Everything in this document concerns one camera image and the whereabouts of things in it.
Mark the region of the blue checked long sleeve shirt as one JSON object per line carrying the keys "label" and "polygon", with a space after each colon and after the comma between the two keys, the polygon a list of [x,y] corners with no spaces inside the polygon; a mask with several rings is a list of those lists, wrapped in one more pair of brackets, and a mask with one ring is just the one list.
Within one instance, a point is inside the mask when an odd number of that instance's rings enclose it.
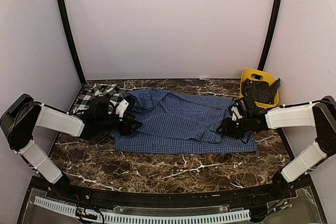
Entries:
{"label": "blue checked long sleeve shirt", "polygon": [[232,138],[217,132],[230,116],[232,98],[180,94],[160,89],[130,91],[132,115],[141,127],[130,135],[111,131],[114,149],[147,154],[229,154],[255,152],[251,133]]}

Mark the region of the black white plaid shirt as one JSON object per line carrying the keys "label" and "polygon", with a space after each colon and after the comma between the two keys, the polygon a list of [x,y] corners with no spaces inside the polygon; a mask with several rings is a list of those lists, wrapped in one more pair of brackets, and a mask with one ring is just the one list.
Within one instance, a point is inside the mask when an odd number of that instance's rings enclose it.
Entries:
{"label": "black white plaid shirt", "polygon": [[84,88],[83,91],[76,98],[75,103],[70,109],[72,114],[83,114],[84,110],[89,109],[90,102],[96,97],[105,97],[110,100],[109,114],[113,112],[113,108],[117,106],[122,100],[127,89],[124,89],[116,84],[96,84],[91,88]]}

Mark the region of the yellow plastic basket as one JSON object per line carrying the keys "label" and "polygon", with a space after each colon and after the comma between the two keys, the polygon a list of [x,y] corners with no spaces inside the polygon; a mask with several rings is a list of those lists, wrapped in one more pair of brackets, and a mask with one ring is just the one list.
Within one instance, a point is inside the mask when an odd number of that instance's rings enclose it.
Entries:
{"label": "yellow plastic basket", "polygon": [[279,104],[280,78],[257,69],[242,71],[239,98],[248,96],[258,107],[271,109]]}

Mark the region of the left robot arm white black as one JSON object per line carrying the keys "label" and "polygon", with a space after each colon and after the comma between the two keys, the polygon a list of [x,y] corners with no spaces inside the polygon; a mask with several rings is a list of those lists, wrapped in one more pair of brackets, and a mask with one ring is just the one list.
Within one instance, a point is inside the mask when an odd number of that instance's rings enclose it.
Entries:
{"label": "left robot arm white black", "polygon": [[142,125],[132,114],[134,104],[132,97],[113,104],[111,99],[99,96],[93,97],[86,109],[64,112],[22,94],[1,116],[1,129],[10,148],[54,185],[53,191],[61,200],[69,201],[74,189],[67,184],[67,175],[36,143],[34,129],[42,127],[83,140],[112,130],[130,135]]}

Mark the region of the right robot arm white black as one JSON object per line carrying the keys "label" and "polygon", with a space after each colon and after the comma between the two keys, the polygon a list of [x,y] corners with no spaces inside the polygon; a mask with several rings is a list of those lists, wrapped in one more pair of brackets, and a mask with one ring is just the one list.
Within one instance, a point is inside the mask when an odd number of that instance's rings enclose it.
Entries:
{"label": "right robot arm white black", "polygon": [[335,99],[331,96],[271,109],[257,106],[252,98],[242,97],[229,106],[229,113],[230,116],[222,120],[217,132],[240,140],[252,132],[285,127],[315,128],[315,141],[282,168],[274,177],[275,183],[268,187],[268,195],[273,200],[287,193],[289,183],[335,155]]}

